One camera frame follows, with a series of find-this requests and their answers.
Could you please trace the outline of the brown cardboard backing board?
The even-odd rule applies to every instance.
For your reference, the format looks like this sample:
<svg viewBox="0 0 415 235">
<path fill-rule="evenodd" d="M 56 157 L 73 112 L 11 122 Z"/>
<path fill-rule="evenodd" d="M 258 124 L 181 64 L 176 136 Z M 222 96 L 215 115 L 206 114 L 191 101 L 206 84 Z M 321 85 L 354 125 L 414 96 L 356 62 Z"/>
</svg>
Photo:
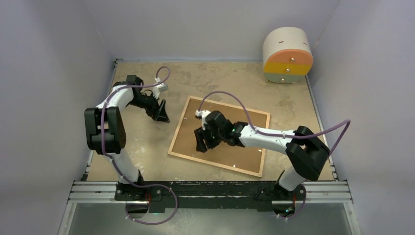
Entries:
<svg viewBox="0 0 415 235">
<path fill-rule="evenodd" d="M 217 129 L 203 128 L 202 121 L 195 117 L 197 110 L 219 111 L 229 120 L 226 133 Z M 265 150 L 258 147 L 242 147 L 235 140 L 236 122 L 252 123 L 269 128 L 270 114 L 213 100 L 202 100 L 189 96 L 181 113 L 168 154 L 179 158 L 204 163 L 244 174 L 261 177 L 264 167 Z"/>
</svg>

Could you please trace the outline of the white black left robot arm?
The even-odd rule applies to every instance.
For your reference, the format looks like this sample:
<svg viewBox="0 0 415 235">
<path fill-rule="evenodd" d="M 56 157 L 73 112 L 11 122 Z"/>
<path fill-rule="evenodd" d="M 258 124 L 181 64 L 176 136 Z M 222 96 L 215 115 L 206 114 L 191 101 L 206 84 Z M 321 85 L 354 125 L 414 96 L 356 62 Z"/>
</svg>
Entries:
<svg viewBox="0 0 415 235">
<path fill-rule="evenodd" d="M 127 135 L 121 112 L 132 105 L 144 109 L 154 121 L 169 123 L 166 101 L 159 98 L 160 93 L 167 89 L 166 82 L 159 77 L 155 78 L 155 84 L 145 85 L 136 75 L 129 75 L 125 81 L 113 85 L 103 102 L 84 111 L 88 148 L 110 161 L 118 175 L 118 182 L 128 185 L 127 194 L 133 200 L 145 196 L 146 185 L 124 149 Z"/>
</svg>

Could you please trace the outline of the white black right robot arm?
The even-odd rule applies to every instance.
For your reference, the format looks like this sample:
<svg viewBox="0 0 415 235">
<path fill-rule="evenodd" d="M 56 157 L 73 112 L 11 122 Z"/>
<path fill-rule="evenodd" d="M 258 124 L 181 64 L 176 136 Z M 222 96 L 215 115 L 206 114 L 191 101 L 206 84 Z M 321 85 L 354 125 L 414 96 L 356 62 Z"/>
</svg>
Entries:
<svg viewBox="0 0 415 235">
<path fill-rule="evenodd" d="M 285 154 L 291 167 L 283 171 L 275 185 L 276 196 L 287 199 L 306 180 L 316 181 L 329 157 L 328 147 L 307 127 L 280 131 L 232 123 L 219 111 L 201 110 L 195 117 L 202 125 L 194 131 L 196 150 L 207 152 L 225 142 L 229 146 L 258 147 Z"/>
</svg>

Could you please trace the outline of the light wooden picture frame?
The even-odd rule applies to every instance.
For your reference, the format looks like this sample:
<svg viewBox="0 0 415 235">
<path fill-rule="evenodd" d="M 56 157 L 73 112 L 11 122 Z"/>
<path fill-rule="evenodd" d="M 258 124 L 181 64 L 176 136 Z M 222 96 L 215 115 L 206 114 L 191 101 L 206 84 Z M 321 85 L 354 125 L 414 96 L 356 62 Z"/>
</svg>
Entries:
<svg viewBox="0 0 415 235">
<path fill-rule="evenodd" d="M 264 148 L 232 147 L 222 142 L 206 153 L 196 151 L 194 130 L 201 127 L 201 120 L 195 118 L 195 111 L 201 101 L 202 98 L 199 97 L 187 97 L 168 154 L 255 177 L 262 177 L 265 161 Z M 207 99 L 202 104 L 202 110 L 218 110 L 232 123 L 237 121 L 248 122 L 246 114 L 240 106 Z M 247 111 L 255 126 L 269 128 L 270 113 L 249 108 L 247 108 Z"/>
</svg>

